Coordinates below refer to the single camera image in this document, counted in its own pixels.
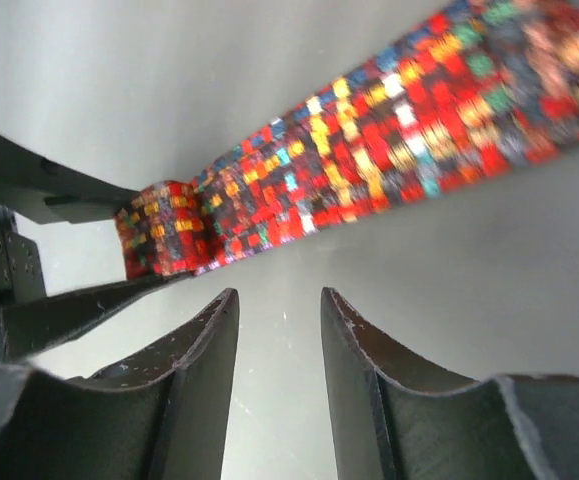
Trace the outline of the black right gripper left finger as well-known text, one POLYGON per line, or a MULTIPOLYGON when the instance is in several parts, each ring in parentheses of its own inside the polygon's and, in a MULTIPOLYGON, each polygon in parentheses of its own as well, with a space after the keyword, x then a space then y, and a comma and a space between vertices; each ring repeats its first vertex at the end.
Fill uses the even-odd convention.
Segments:
POLYGON ((0 365, 0 479, 217 479, 239 296, 88 378, 0 365))

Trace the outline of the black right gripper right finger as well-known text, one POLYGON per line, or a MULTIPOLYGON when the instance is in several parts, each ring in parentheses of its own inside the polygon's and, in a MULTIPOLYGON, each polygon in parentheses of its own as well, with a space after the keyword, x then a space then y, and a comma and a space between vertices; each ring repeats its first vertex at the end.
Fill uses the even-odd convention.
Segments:
POLYGON ((471 379, 328 287, 321 339, 340 478, 579 479, 579 376, 471 379))

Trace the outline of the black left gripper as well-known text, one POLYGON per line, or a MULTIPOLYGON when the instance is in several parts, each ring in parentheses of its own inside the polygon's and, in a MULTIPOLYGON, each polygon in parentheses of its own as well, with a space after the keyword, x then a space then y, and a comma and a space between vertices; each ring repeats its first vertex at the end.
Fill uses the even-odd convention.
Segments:
POLYGON ((0 364, 76 340, 140 298, 189 278, 146 276, 45 297, 37 245, 18 233, 11 210, 38 224, 89 223, 112 219, 136 195, 0 135, 0 305, 18 303, 0 306, 0 364))

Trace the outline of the red multicolour checked tie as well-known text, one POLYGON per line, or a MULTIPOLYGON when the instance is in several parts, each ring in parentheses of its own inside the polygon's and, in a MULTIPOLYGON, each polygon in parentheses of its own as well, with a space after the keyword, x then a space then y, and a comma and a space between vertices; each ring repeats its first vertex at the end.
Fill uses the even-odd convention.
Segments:
POLYGON ((579 146, 579 1, 454 1, 115 216, 125 272, 198 275, 579 146))

